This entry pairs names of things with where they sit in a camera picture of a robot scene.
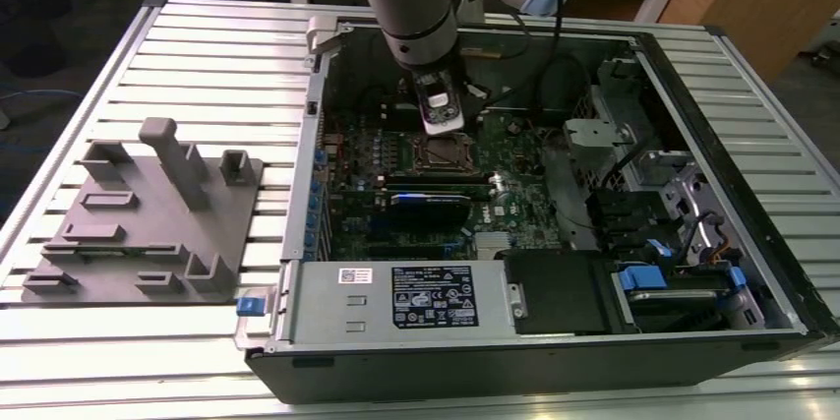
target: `slotted metal surface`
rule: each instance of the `slotted metal surface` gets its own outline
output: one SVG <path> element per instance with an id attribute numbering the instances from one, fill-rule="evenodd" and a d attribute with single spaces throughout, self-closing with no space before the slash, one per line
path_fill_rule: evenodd
<path id="1" fill-rule="evenodd" d="M 0 304 L 20 301 L 87 171 L 73 164 L 93 139 L 127 140 L 133 153 L 147 116 L 179 120 L 201 154 L 245 148 L 268 163 L 249 230 L 240 286 L 277 278 L 297 125 L 307 87 L 307 19 L 368 16 L 367 9 L 169 0 L 131 27 L 67 143 L 51 155 L 0 234 Z M 488 17 L 489 22 L 508 22 Z M 535 24 L 548 25 L 543 21 Z M 789 115 L 752 79 L 724 39 L 691 27 L 568 21 L 580 29 L 656 35 L 765 209 L 835 314 L 840 313 L 837 175 Z M 840 345 L 785 362 L 748 366 L 692 388 L 295 407 L 249 374 L 232 336 L 232 307 L 103 307 L 0 311 L 1 418 L 161 418 L 308 415 L 320 418 L 767 418 L 839 416 Z M 268 320 L 248 325 L 268 332 Z"/>

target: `white label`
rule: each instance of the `white label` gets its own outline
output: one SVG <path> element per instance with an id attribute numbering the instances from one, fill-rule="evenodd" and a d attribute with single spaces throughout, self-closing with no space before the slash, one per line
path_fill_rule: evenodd
<path id="1" fill-rule="evenodd" d="M 373 282 L 372 268 L 340 268 L 340 284 L 371 284 Z"/>

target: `black cable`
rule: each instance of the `black cable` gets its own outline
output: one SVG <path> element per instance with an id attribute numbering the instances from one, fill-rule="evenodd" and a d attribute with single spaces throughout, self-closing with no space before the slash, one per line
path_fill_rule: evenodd
<path id="1" fill-rule="evenodd" d="M 563 29 L 563 1 L 564 0 L 556 0 L 556 13 L 553 15 L 553 31 L 551 32 L 551 47 L 548 49 L 548 57 L 545 58 L 545 61 L 544 61 L 543 65 L 537 68 L 537 70 L 523 81 L 523 83 L 520 85 L 517 85 L 513 88 L 505 90 L 504 92 L 501 92 L 495 97 L 491 97 L 489 99 L 487 99 L 484 101 L 484 104 L 483 104 L 484 107 L 488 107 L 493 103 L 499 103 L 501 100 L 504 100 L 505 98 L 511 97 L 516 92 L 519 92 L 520 89 L 525 88 L 528 86 L 528 84 L 531 84 L 532 81 L 536 80 L 545 73 L 545 70 L 547 70 L 547 68 L 551 65 L 551 62 L 553 60 L 553 55 L 556 53 L 556 47 L 557 47 L 559 42 L 560 42 L 560 31 Z"/>
<path id="2" fill-rule="evenodd" d="M 631 161 L 633 159 L 636 159 L 639 157 L 639 155 L 641 154 L 641 152 L 644 151 L 644 149 L 647 148 L 647 146 L 651 144 L 651 142 L 653 141 L 653 138 L 656 138 L 653 135 L 648 135 L 647 137 L 644 137 L 641 140 L 639 140 L 636 142 L 636 144 L 632 146 L 632 148 L 628 150 L 628 153 L 621 157 L 621 159 L 619 159 L 616 161 L 616 164 L 613 164 L 613 167 L 611 167 L 609 171 L 607 172 L 607 174 L 604 174 L 604 178 L 601 179 L 601 184 L 599 186 L 599 188 L 604 189 L 607 187 L 607 183 L 609 182 L 609 180 L 619 175 L 619 173 L 621 172 L 621 170 L 624 169 L 624 167 L 631 164 Z"/>
<path id="3" fill-rule="evenodd" d="M 523 33 L 525 34 L 525 44 L 523 45 L 520 50 L 511 54 L 503 54 L 499 57 L 499 59 L 517 58 L 523 56 L 528 52 L 528 48 L 531 48 L 531 41 L 532 41 L 531 31 L 528 30 L 528 26 L 525 25 L 525 21 L 523 21 L 523 18 L 520 17 L 519 12 L 516 12 L 516 10 L 512 7 L 508 7 L 508 5 L 504 3 L 503 0 L 493 0 L 493 1 L 501 4 L 503 8 L 508 11 L 507 14 L 513 18 L 513 21 L 520 26 L 520 29 L 523 30 Z"/>
<path id="4" fill-rule="evenodd" d="M 720 215 L 713 210 L 701 211 L 700 215 L 697 215 L 697 219 L 692 222 L 692 226 L 688 229 L 688 234 L 685 235 L 685 242 L 683 243 L 683 248 L 680 248 L 680 252 L 677 256 L 673 258 L 673 265 L 680 265 L 685 261 L 685 257 L 688 256 L 688 249 L 692 247 L 692 241 L 695 240 L 695 234 L 697 233 L 697 228 L 700 228 L 700 224 L 703 221 L 709 218 L 709 216 L 715 215 L 717 217 L 716 225 L 721 224 Z"/>
<path id="5" fill-rule="evenodd" d="M 592 93 L 592 75 L 589 74 L 589 70 L 587 69 L 587 65 L 580 60 L 580 58 L 577 56 L 575 56 L 572 53 L 560 52 L 560 53 L 555 54 L 553 58 L 551 59 L 551 62 L 548 63 L 548 67 L 545 67 L 545 70 L 543 71 L 543 73 L 537 77 L 537 81 L 535 83 L 535 100 L 533 100 L 533 104 L 540 109 L 544 108 L 544 106 L 543 106 L 543 83 L 544 83 L 545 78 L 548 76 L 548 71 L 551 71 L 551 66 L 555 63 L 559 63 L 560 61 L 568 61 L 568 62 L 573 63 L 575 66 L 577 66 L 577 69 L 580 70 L 580 72 L 583 73 L 583 80 L 584 80 L 583 97 L 585 99 L 588 99 L 589 95 Z"/>

